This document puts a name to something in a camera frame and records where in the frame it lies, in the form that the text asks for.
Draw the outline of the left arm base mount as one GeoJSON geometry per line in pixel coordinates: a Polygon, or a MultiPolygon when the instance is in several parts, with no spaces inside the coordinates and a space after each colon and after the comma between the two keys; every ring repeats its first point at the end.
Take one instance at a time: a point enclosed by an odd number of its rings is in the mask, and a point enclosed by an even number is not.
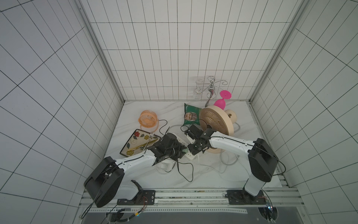
{"type": "Polygon", "coordinates": [[[153,189],[143,189],[135,180],[131,184],[120,186],[117,191],[117,205],[154,205],[156,191],[153,189]]]}

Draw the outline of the white power strip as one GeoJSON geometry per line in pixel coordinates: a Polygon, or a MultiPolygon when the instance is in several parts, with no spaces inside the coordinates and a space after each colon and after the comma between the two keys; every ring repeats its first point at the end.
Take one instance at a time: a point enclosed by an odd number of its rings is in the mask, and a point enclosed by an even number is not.
{"type": "MultiPolygon", "coordinates": [[[[177,134],[174,133],[174,135],[177,137],[177,140],[179,141],[179,143],[183,144],[183,145],[186,146],[186,147],[188,146],[188,144],[187,144],[182,138],[180,138],[177,134]]],[[[185,149],[184,151],[186,152],[184,156],[185,156],[187,159],[189,159],[189,160],[192,161],[192,160],[198,158],[198,156],[197,156],[197,155],[193,155],[193,154],[189,151],[188,148],[185,149]]]]}

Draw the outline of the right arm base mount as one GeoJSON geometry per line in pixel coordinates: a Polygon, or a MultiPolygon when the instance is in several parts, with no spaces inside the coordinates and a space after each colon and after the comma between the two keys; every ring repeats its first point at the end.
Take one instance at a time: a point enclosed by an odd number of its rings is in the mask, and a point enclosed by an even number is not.
{"type": "Polygon", "coordinates": [[[257,196],[252,196],[245,189],[227,190],[225,197],[230,205],[266,205],[266,197],[262,190],[257,196]]]}

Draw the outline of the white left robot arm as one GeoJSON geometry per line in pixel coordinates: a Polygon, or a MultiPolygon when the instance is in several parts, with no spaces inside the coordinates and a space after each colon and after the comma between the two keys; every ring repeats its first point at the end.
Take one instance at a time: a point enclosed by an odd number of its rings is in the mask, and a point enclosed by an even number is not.
{"type": "Polygon", "coordinates": [[[124,204],[137,205],[143,202],[144,190],[134,180],[134,174],[166,160],[182,158],[187,147],[173,133],[165,134],[159,141],[142,153],[123,158],[104,158],[84,182],[96,207],[101,208],[113,200],[117,193],[124,204]]]}

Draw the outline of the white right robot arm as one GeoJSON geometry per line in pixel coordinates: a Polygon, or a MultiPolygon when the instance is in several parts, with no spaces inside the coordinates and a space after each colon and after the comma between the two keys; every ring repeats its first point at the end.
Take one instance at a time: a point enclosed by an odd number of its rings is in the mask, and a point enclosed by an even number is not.
{"type": "Polygon", "coordinates": [[[210,148],[217,148],[246,159],[250,165],[250,176],[243,190],[252,197],[258,196],[263,186],[269,183],[275,175],[279,159],[268,143],[261,138],[247,141],[211,128],[203,131],[194,125],[191,125],[184,133],[191,142],[188,149],[193,155],[203,153],[210,148]]]}

